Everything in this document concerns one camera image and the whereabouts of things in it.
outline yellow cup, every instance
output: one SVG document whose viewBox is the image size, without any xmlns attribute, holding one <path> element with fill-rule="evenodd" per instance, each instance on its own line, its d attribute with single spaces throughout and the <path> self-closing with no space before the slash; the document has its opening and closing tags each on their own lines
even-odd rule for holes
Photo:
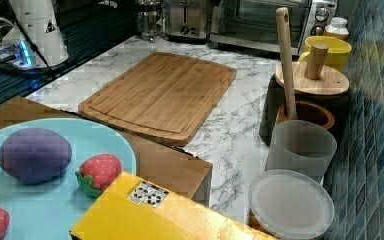
<svg viewBox="0 0 384 240">
<path fill-rule="evenodd" d="M 339 72 L 344 70 L 352 48 L 347 42 L 333 37 L 313 36 L 305 39 L 305 52 L 301 54 L 298 61 L 307 62 L 311 46 L 314 43 L 324 43 L 329 46 L 324 65 L 334 68 Z"/>
</svg>

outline marble countertop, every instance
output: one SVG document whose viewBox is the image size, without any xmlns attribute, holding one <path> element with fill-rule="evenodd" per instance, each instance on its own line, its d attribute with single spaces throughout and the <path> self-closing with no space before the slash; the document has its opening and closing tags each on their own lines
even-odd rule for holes
<svg viewBox="0 0 384 240">
<path fill-rule="evenodd" d="M 77 106 L 152 52 L 168 52 L 237 69 L 236 79 L 183 150 L 213 164 L 210 207 L 247 222 L 248 188 L 262 171 L 268 147 L 258 131 L 270 78 L 280 66 L 253 50 L 223 51 L 206 45 L 154 43 L 132 37 L 27 98 L 60 110 Z"/>
</svg>

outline white bottle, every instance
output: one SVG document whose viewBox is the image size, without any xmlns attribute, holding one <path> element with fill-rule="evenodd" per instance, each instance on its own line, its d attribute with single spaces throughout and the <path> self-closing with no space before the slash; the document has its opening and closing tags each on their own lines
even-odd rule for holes
<svg viewBox="0 0 384 240">
<path fill-rule="evenodd" d="M 324 35 L 328 37 L 339 38 L 341 40 L 348 40 L 348 21 L 344 18 L 334 17 L 329 25 L 326 26 Z"/>
</svg>

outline oven door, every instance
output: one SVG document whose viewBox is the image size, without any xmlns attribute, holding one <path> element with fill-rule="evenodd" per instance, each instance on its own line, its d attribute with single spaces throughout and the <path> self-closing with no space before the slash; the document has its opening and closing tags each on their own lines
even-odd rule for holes
<svg viewBox="0 0 384 240">
<path fill-rule="evenodd" d="M 276 10 L 287 7 L 291 45 L 298 48 L 310 6 L 310 0 L 225 0 L 221 5 L 218 34 L 278 45 Z"/>
</svg>

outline wooden handle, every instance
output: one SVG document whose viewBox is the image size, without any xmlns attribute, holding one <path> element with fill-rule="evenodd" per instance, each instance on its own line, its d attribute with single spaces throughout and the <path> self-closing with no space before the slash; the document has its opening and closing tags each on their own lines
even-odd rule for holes
<svg viewBox="0 0 384 240">
<path fill-rule="evenodd" d="M 291 33 L 289 30 L 288 9 L 278 8 L 276 10 L 277 33 L 279 38 L 280 59 L 282 62 L 282 72 L 284 79 L 284 89 L 288 117 L 290 120 L 297 120 L 295 106 L 295 92 L 292 72 L 292 53 L 291 53 Z"/>
<path fill-rule="evenodd" d="M 311 46 L 310 56 L 307 61 L 304 76 L 308 79 L 318 80 L 322 73 L 329 46 L 324 43 L 315 43 Z"/>
</svg>

